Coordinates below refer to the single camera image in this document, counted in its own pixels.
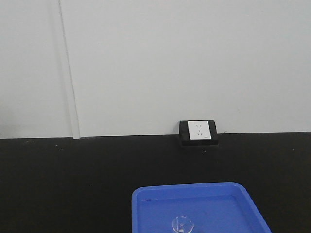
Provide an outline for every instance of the small glass cup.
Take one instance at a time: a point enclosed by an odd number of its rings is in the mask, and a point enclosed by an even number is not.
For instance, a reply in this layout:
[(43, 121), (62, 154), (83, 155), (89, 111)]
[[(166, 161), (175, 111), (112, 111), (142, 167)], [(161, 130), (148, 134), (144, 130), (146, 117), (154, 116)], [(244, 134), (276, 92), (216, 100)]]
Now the small glass cup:
[(193, 228), (193, 222), (186, 217), (177, 217), (172, 221), (173, 233), (191, 233)]

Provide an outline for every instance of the black table surface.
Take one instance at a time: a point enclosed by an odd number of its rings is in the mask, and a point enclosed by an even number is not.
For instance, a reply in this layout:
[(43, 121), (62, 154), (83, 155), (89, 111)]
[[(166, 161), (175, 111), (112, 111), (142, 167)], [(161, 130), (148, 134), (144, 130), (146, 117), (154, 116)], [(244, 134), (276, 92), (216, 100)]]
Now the black table surface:
[(274, 233), (311, 232), (311, 133), (0, 140), (0, 232), (131, 232), (142, 186), (233, 181)]

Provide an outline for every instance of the blue plastic tray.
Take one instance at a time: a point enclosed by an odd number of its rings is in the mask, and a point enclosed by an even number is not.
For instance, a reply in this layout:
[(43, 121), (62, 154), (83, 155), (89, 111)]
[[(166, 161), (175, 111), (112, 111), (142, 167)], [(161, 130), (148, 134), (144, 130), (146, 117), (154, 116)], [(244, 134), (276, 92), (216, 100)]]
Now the blue plastic tray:
[(271, 233), (238, 183), (143, 187), (132, 194), (132, 233), (172, 233), (178, 216), (195, 224), (191, 233)]

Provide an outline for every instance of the white wall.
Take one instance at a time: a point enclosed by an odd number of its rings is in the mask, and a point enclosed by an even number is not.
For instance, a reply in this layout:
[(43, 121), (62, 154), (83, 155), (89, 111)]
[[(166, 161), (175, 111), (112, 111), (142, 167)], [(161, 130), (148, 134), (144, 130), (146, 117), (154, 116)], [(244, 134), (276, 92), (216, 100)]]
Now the white wall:
[(0, 138), (71, 137), (58, 0), (0, 6)]
[(311, 131), (311, 1), (61, 3), (81, 136)]

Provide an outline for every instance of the white outlet cover plate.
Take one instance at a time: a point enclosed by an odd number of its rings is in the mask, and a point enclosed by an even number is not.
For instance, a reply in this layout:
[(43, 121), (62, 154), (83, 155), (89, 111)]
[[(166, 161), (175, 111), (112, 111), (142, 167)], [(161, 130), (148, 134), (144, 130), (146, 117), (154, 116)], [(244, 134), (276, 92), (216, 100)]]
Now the white outlet cover plate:
[(207, 120), (188, 121), (190, 140), (211, 140), (209, 124)]

